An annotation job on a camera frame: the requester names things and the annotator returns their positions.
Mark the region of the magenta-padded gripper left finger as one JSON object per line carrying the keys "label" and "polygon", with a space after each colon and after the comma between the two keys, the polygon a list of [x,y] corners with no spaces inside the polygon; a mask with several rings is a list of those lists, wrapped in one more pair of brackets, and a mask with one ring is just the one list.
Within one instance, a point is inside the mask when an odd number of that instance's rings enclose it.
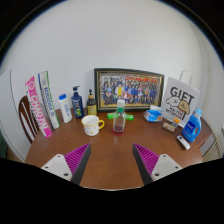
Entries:
{"label": "magenta-padded gripper left finger", "polygon": [[56,154],[42,169],[79,185],[90,154],[91,145],[87,143],[66,155]]}

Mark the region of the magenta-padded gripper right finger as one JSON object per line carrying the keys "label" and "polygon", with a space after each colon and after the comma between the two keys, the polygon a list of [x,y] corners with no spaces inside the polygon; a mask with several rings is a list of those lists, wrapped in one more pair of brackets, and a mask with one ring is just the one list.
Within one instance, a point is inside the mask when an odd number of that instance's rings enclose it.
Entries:
{"label": "magenta-padded gripper right finger", "polygon": [[144,185],[182,169],[169,155],[158,155],[139,144],[133,145],[132,153]]}

